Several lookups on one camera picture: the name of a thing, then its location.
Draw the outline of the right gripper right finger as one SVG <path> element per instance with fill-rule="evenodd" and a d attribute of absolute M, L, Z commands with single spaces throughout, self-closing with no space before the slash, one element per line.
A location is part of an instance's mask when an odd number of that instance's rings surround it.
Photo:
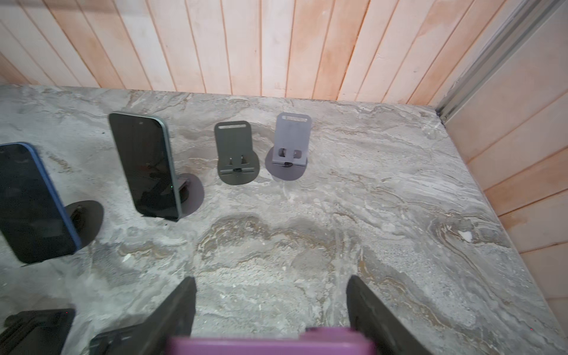
<path fill-rule="evenodd" d="M 374 343 L 377 354 L 429 354 L 373 291 L 356 275 L 346 288 L 350 327 Z"/>

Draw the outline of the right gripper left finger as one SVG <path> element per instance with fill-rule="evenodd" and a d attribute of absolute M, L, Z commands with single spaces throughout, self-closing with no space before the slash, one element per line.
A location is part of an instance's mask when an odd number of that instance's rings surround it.
<path fill-rule="evenodd" d="M 190 336 L 196 314 L 197 285 L 186 277 L 140 324 L 106 331 L 90 341 L 90 354 L 162 354 L 170 337 Z"/>

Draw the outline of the black stand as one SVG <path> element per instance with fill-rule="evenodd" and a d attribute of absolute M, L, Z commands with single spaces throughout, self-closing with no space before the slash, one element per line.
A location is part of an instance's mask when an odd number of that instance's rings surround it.
<path fill-rule="evenodd" d="M 1 333 L 1 354 L 61 354 L 74 318 L 75 309 L 10 315 Z"/>

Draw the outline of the grey round stand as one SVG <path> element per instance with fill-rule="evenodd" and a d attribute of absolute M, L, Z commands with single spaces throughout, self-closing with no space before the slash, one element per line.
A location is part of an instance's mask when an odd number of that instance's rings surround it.
<path fill-rule="evenodd" d="M 236 186 L 252 182 L 260 172 L 253 149 L 251 125 L 247 121 L 227 121 L 214 127 L 217 173 L 224 183 Z"/>

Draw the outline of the purple phone stand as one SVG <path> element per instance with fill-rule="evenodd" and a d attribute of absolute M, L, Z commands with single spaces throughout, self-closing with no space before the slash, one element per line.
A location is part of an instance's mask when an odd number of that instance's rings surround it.
<path fill-rule="evenodd" d="M 276 178 L 286 181 L 302 177 L 308 165 L 312 118 L 281 112 L 276 120 L 275 145 L 265 158 L 265 167 Z"/>

